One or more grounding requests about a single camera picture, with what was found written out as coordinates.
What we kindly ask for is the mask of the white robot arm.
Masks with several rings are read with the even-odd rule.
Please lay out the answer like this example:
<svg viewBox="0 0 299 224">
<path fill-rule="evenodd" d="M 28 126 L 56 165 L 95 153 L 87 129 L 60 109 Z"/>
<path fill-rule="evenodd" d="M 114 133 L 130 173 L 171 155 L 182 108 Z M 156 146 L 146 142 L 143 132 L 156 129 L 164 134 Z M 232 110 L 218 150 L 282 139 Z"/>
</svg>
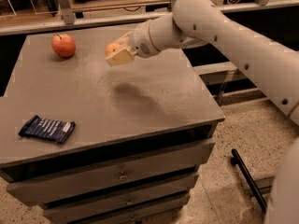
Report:
<svg viewBox="0 0 299 224">
<path fill-rule="evenodd" d="M 227 18 L 210 0 L 177 0 L 172 12 L 107 45 L 114 66 L 164 49 L 211 44 L 299 124 L 299 53 Z M 299 224 L 299 139 L 278 167 L 263 224 Z"/>
</svg>

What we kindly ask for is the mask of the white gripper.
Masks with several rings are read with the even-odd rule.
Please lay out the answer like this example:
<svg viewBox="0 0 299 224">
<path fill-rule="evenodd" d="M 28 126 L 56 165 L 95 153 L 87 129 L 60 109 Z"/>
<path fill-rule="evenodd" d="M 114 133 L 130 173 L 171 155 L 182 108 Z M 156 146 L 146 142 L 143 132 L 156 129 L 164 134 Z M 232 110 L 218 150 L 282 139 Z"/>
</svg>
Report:
<svg viewBox="0 0 299 224">
<path fill-rule="evenodd" d="M 110 66 L 116 66 L 126 63 L 131 63 L 135 55 L 141 58 L 149 58 L 159 53 L 156 49 L 150 35 L 150 26 L 153 20 L 148 20 L 140 23 L 133 31 L 130 31 L 116 40 L 120 46 L 119 49 L 106 56 L 106 61 Z"/>
</svg>

